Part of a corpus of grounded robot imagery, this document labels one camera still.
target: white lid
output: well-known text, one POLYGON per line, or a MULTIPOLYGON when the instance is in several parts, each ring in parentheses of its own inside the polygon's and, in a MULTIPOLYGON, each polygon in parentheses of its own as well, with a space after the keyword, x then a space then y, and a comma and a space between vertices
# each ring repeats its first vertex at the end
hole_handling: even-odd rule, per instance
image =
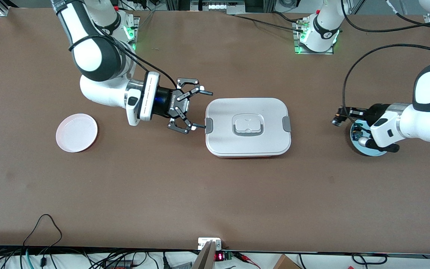
POLYGON ((288 109, 275 98, 215 99, 205 125, 207 148, 219 157, 280 155, 292 143, 288 109))
POLYGON ((89 148, 97 137, 97 123, 87 114, 74 114, 65 118, 56 131, 57 145, 67 152, 89 148))

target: brown table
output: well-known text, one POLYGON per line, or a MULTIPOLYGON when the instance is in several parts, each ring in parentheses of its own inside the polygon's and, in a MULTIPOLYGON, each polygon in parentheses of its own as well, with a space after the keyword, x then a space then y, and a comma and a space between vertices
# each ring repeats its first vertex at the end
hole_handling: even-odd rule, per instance
MULTIPOLYGON (((289 26, 274 14, 251 16, 289 26)), ((395 16, 353 21, 406 25, 395 16)), ((330 124, 357 58, 384 44, 430 46, 430 29, 343 30, 335 55, 304 56, 291 32, 218 12, 156 12, 142 27, 137 53, 172 76, 199 79, 213 98, 288 106, 287 153, 230 160, 205 148, 203 131, 185 136, 161 117, 131 127, 123 109, 86 99, 53 11, 11 9, 0 18, 0 244, 21 244, 50 213, 64 233, 59 245, 194 248, 199 236, 218 236, 243 250, 430 253, 430 143, 405 140, 399 153, 361 157, 345 128, 330 124), (96 119, 99 137, 66 153, 55 130, 80 112, 96 119)), ((413 48, 369 56, 349 80, 348 105, 410 102, 428 64, 430 52, 413 48)), ((194 122, 213 98, 192 99, 194 122)), ((55 238, 44 220, 29 243, 55 238)))

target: white plate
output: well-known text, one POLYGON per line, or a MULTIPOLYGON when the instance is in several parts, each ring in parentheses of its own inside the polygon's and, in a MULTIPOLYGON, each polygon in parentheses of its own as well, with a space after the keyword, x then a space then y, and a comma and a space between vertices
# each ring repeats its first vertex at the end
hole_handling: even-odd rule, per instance
POLYGON ((67 152, 89 148, 97 136, 97 123, 87 114, 74 114, 65 118, 56 131, 57 145, 67 152))

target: wires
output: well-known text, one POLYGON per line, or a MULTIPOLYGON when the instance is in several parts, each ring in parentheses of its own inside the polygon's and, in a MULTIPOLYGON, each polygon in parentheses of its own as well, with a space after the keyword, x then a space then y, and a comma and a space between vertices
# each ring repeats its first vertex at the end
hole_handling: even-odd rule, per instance
POLYGON ((292 20, 292 19, 289 19, 288 17, 286 17, 285 15, 283 15, 283 13, 281 13, 281 12, 277 12, 277 11, 272 11, 272 12, 270 12, 270 13, 278 14, 278 15, 280 15, 284 20, 286 20, 286 21, 288 21, 288 22, 293 22, 293 23, 296 23, 298 20, 302 20, 302 19, 303 19, 303 18, 298 18, 298 19, 294 19, 294 20, 292 20))
POLYGON ((154 262, 155 265, 157 266, 157 269, 159 269, 159 264, 157 263, 157 261, 150 255, 150 253, 147 253, 147 256, 149 256, 149 258, 151 258, 154 262))
POLYGON ((363 56, 361 56, 354 64, 353 66, 351 66, 351 68, 349 69, 348 73, 346 74, 345 77, 345 81, 343 82, 343 91, 342 91, 342 101, 343 101, 343 110, 344 113, 346 114, 346 118, 348 118, 355 126, 363 129, 364 131, 366 131, 367 133, 371 133, 369 130, 363 128, 362 126, 360 126, 360 124, 357 124, 348 114, 348 110, 346 109, 346 84, 348 82, 348 78, 349 75, 351 74, 351 72, 353 71, 353 69, 356 67, 356 65, 363 60, 364 58, 366 58, 368 55, 379 51, 381 49, 385 49, 385 48, 390 48, 390 47, 413 47, 413 48, 420 48, 420 49, 425 49, 425 50, 429 50, 430 51, 430 47, 428 46, 422 46, 422 45, 417 45, 417 44, 391 44, 391 45, 386 45, 386 46, 381 46, 378 48, 375 48, 371 51, 368 51, 367 53, 365 53, 363 56))
POLYGON ((43 218, 43 216, 48 216, 51 219, 51 222, 53 223, 54 227, 57 229, 57 231, 59 232, 59 239, 54 242, 52 245, 50 245, 49 247, 46 247, 45 249, 48 249, 50 247, 52 247, 53 245, 59 243, 59 241, 61 241, 61 239, 63 239, 63 232, 61 231, 61 229, 56 225, 56 223, 54 222, 54 219, 51 215, 49 214, 42 214, 37 222, 36 225, 34 225, 34 228, 32 229, 32 231, 28 234, 28 236, 26 236, 26 238, 24 239, 24 241, 22 242, 22 246, 25 247, 26 246, 26 241, 29 239, 29 237, 34 233, 34 231, 36 230, 37 226, 39 225, 39 222, 41 221, 41 219, 43 218))
POLYGON ((410 22, 410 23, 412 23, 412 24, 416 24, 416 25, 422 25, 422 24, 423 24, 423 23, 421 23, 421 22, 416 22, 416 21, 410 20, 410 19, 408 19, 408 18, 404 17, 403 15, 399 14, 399 12, 398 12, 398 11, 396 10, 396 8, 391 4, 391 2, 390 2, 389 0, 386 0, 386 3, 387 3, 387 5, 388 5, 389 7, 391 7, 391 9, 393 10, 394 14, 396 14, 396 16, 397 16, 397 17, 400 17, 401 19, 405 20, 406 22, 410 22))
POLYGON ((51 257, 51 262, 53 262, 54 268, 57 269, 56 263, 54 262, 53 254, 49 253, 49 256, 51 257))
POLYGON ((26 260, 28 261, 29 267, 31 269, 34 269, 34 266, 32 266, 31 260, 29 259, 29 250, 26 249, 26 260))
POLYGON ((364 259, 364 257, 361 254, 359 254, 359 253, 353 253, 353 254, 351 254, 351 259, 353 259, 353 262, 355 262, 355 263, 357 263, 359 265, 364 265, 366 267, 366 269, 369 269, 367 267, 368 265, 381 265, 381 264, 385 264, 387 262, 387 256, 383 256, 383 257, 384 257, 384 260, 381 261, 381 262, 366 262, 366 260, 364 259), (355 257, 360 257, 363 260, 363 262, 358 262, 355 259, 355 257))
POLYGON ((14 251, 13 252, 11 252, 11 254, 9 255, 9 256, 7 256, 5 259, 4 259, 4 262, 3 262, 3 265, 1 266, 1 269, 4 269, 5 267, 6 267, 6 263, 7 263, 7 261, 14 255, 14 253, 17 251, 17 249, 14 249, 14 251))
MULTIPOLYGON (((56 242, 54 242, 53 244, 51 244, 51 245, 49 245, 48 247, 45 247, 43 250, 41 250, 41 252, 39 252, 39 254, 43 254, 43 258, 44 258, 44 254, 46 253, 46 251, 50 248, 50 247, 53 247, 55 244, 57 244, 57 243, 59 243, 60 241, 61 241, 61 239, 63 239, 63 232, 61 231, 61 229, 56 225, 56 223, 54 222, 54 219, 53 219, 53 217, 51 216, 51 215, 49 215, 49 214, 42 214, 39 218, 38 218, 38 220, 37 220, 37 222, 36 222, 36 225, 34 225, 34 228, 32 229, 32 231, 28 234, 28 236, 24 239, 24 241, 22 242, 22 246, 23 247, 25 247, 26 246, 26 241, 29 239, 29 237, 34 233, 34 231, 36 230, 36 228, 37 228, 37 226, 39 225, 39 222, 41 221, 41 219, 44 217, 44 216, 48 216, 50 219, 51 219, 51 222, 53 223, 53 226, 57 229, 57 231, 59 232, 59 239, 58 240, 56 240, 56 242)), ((28 259, 28 262, 29 262, 29 266, 31 267, 31 269, 34 269, 34 267, 32 267, 32 264, 31 264, 31 262, 29 261, 29 254, 28 254, 28 250, 26 249, 26 257, 27 257, 27 259, 28 259)))
POLYGON ((148 66, 154 68, 155 70, 159 71, 160 73, 162 73, 163 75, 165 75, 170 82, 172 82, 172 84, 174 84, 174 87, 177 87, 177 84, 175 83, 175 81, 167 74, 165 73, 165 71, 163 71, 162 69, 152 65, 151 63, 147 62, 146 60, 140 58, 136 53, 134 53, 132 50, 123 47, 123 45, 116 39, 114 39, 112 36, 109 36, 106 32, 102 31, 99 29, 99 32, 102 33, 102 35, 88 35, 85 36, 81 39, 79 39, 78 41, 74 42, 70 47, 69 47, 69 51, 72 51, 74 49, 75 46, 79 45, 80 43, 82 43, 83 41, 86 41, 88 39, 92 39, 92 38, 103 38, 107 41, 109 41, 109 43, 111 43, 112 45, 114 45, 116 48, 119 49, 119 51, 123 54, 125 54, 127 57, 129 57, 132 61, 134 61, 137 65, 139 65, 142 69, 144 69, 146 72, 148 72, 149 70, 147 70, 147 68, 145 68, 145 66, 143 66, 141 63, 139 63, 135 58, 137 58, 138 60, 140 60, 141 62, 147 64, 148 66))
POLYGON ((232 252, 233 256, 239 260, 241 260, 242 262, 246 262, 249 264, 252 264, 256 267, 258 267, 258 269, 261 269, 260 266, 258 266, 258 264, 256 264, 254 261, 252 261, 249 257, 247 257, 246 255, 241 254, 240 252, 232 252))
POLYGON ((301 29, 295 29, 295 28, 291 28, 291 27, 286 27, 286 26, 271 24, 269 22, 263 22, 263 21, 255 20, 255 19, 248 18, 248 17, 243 17, 243 16, 239 16, 239 15, 232 15, 232 16, 237 17, 237 18, 242 18, 242 19, 245 19, 245 20, 250 20, 250 21, 253 21, 253 22, 259 22, 261 24, 266 24, 266 25, 273 26, 273 27, 278 27, 278 28, 281 28, 281 29, 287 29, 287 30, 295 31, 295 32, 299 32, 299 33, 303 32, 303 30, 301 30, 301 29))
POLYGON ((145 260, 147 260, 147 252, 144 252, 144 253, 145 253, 145 258, 139 264, 134 264, 134 258, 135 258, 135 255, 136 255, 136 253, 134 253, 134 255, 132 256, 132 267, 138 267, 142 263, 144 263, 145 260))
POLYGON ((396 16, 398 16, 398 17, 400 17, 401 19, 405 20, 406 22, 410 22, 410 23, 412 23, 412 24, 417 24, 417 25, 421 25, 421 24, 422 24, 421 22, 416 22, 416 21, 410 20, 410 19, 408 19, 408 18, 404 17, 403 15, 401 15, 401 14, 399 14, 399 13, 396 13, 396 16))
POLYGON ((353 22, 351 22, 351 20, 348 18, 348 16, 346 15, 346 11, 345 11, 344 0, 341 0, 341 10, 343 11, 343 15, 345 16, 346 21, 351 26, 353 26, 355 29, 363 31, 363 32, 369 32, 369 33, 387 33, 387 32, 396 32, 396 31, 401 31, 401 30, 406 30, 406 29, 413 29, 413 28, 417 28, 417 27, 422 27, 422 26, 430 25, 430 22, 427 22, 425 24, 416 24, 416 25, 411 25, 411 26, 406 26, 406 27, 400 27, 400 28, 393 28, 393 29, 383 29, 383 30, 364 29, 364 28, 358 27, 355 24, 353 24, 353 22))
MULTIPOLYGON (((130 8, 131 10, 135 11, 135 8, 131 7, 130 5, 128 5, 128 3, 124 2, 124 0, 119 0, 122 3, 122 6, 126 5, 126 7, 130 8)), ((148 9, 151 10, 150 7, 148 7, 147 5, 144 7, 144 9, 148 9)))
POLYGON ((298 254, 298 256, 300 256, 300 263, 302 264, 303 269, 306 269, 306 266, 304 266, 302 255, 298 254))

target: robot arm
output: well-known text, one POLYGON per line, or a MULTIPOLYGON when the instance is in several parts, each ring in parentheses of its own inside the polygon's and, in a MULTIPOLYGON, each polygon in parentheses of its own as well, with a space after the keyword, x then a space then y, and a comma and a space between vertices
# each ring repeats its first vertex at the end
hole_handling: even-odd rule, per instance
MULTIPOLYGON (((70 45, 87 36, 103 36, 90 19, 80 0, 53 0, 53 7, 70 45)), ((128 71, 131 61, 104 38, 82 41, 72 50, 73 60, 82 75, 92 81, 106 81, 128 71)))
POLYGON ((338 36, 344 19, 341 0, 324 0, 319 13, 303 19, 301 28, 304 34, 300 42, 312 51, 327 51, 338 36))
POLYGON ((133 54, 131 39, 121 34, 126 26, 121 26, 121 15, 109 0, 97 0, 92 6, 82 0, 52 0, 52 4, 71 44, 74 63, 82 73, 80 87, 87 99, 124 108, 131 126, 140 120, 150 121, 156 114, 169 118, 168 128, 180 133, 205 128, 186 117, 190 97, 197 93, 213 95, 198 80, 178 78, 177 89, 172 90, 159 86, 157 72, 147 72, 144 81, 132 79, 135 62, 129 57, 133 54), (182 87, 189 84, 195 88, 184 93, 182 87), (186 126, 177 126, 177 118, 186 126))
MULTIPOLYGON (((370 133, 353 126, 353 143, 379 151, 397 152, 395 143, 405 138, 430 142, 430 65, 419 73, 414 83, 412 104, 374 104, 369 109, 347 107, 348 116, 366 123, 370 133)), ((332 123, 340 126, 347 119, 344 109, 338 110, 332 123)))

